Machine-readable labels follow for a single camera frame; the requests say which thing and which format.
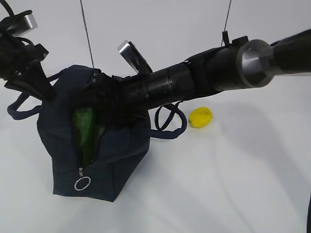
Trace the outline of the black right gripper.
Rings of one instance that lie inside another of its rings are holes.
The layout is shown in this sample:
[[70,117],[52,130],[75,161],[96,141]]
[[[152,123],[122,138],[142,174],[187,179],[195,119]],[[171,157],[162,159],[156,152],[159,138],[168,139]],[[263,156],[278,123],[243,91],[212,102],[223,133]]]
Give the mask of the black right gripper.
[[98,74],[95,81],[95,109],[99,122],[103,125],[134,127],[141,121],[148,120],[145,110],[133,110],[127,107],[120,95],[120,79]]

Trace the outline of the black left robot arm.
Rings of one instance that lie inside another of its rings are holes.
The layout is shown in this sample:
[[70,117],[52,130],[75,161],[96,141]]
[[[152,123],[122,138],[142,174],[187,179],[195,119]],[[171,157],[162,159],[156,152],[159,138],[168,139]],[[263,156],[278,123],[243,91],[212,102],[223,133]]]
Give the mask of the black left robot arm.
[[8,13],[0,21],[0,78],[6,81],[4,87],[52,100],[55,90],[41,65],[49,52],[23,37],[37,27],[32,10],[15,14],[7,1],[0,4]]

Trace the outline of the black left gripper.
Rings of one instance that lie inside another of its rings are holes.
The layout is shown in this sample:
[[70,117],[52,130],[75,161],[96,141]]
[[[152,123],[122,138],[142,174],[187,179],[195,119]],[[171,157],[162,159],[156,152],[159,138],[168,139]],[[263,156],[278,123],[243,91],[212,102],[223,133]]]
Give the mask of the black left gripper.
[[48,54],[41,44],[1,48],[0,78],[5,81],[4,87],[37,99],[53,99],[55,90],[41,66]]

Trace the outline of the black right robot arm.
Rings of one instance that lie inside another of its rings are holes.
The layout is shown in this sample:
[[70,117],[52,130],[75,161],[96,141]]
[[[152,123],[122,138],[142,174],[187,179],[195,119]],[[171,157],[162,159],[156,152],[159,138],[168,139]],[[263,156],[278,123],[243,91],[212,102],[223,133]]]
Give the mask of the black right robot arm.
[[272,44],[243,36],[156,72],[106,78],[96,104],[105,113],[150,110],[229,90],[261,88],[275,76],[310,70],[310,30]]

